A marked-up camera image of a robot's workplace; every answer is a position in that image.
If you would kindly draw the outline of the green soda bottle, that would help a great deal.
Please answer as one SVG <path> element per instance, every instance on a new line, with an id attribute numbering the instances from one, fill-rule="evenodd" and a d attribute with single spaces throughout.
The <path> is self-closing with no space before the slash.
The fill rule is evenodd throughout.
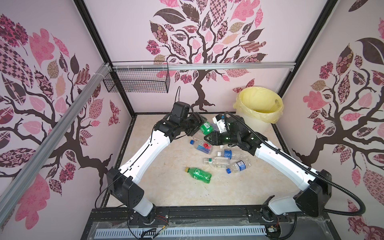
<path id="1" fill-rule="evenodd" d="M 189 168 L 185 169 L 185 172 L 188 173 L 195 180 L 201 181 L 203 183 L 209 184 L 211 182 L 212 174 L 205 172 L 199 168 Z"/>
<path id="2" fill-rule="evenodd" d="M 204 122 L 200 126 L 200 131 L 203 133 L 204 136 L 207 136 L 208 134 L 212 133 L 214 131 L 214 127 L 210 122 Z"/>

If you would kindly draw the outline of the clear bottle green cap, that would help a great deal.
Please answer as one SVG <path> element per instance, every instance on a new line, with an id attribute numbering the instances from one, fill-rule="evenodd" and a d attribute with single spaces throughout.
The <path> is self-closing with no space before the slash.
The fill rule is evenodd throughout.
<path id="1" fill-rule="evenodd" d="M 215 157 L 215 158 L 203 158 L 205 165 L 210 165 L 215 168 L 228 168 L 231 160 L 225 157 Z"/>

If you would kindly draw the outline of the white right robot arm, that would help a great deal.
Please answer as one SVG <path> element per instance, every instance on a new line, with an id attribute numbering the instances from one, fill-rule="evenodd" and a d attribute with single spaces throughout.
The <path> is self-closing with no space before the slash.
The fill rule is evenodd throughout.
<path id="1" fill-rule="evenodd" d="M 225 117 L 218 114 L 213 118 L 218 131 L 209 133 L 205 140 L 214 146 L 236 145 L 244 152 L 255 156 L 280 171 L 289 178 L 298 191 L 284 197 L 270 196 L 261 207 L 265 221 L 287 213 L 303 212 L 310 217 L 318 217 L 331 198 L 332 187 L 327 182 L 332 179 L 325 170 L 318 172 L 326 180 L 314 175 L 316 170 L 286 155 L 264 135 L 254 132 L 240 116 Z"/>

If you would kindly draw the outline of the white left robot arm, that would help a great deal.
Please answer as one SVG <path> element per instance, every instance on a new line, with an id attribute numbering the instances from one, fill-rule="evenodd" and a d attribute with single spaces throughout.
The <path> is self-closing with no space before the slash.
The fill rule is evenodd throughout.
<path id="1" fill-rule="evenodd" d="M 154 212 L 155 205 L 145 196 L 139 186 L 145 171 L 156 157 L 184 132 L 193 136 L 207 118 L 199 113 L 187 117 L 167 114 L 153 127 L 150 137 L 130 160 L 119 169 L 111 168 L 107 173 L 108 192 L 130 210 L 148 217 Z"/>

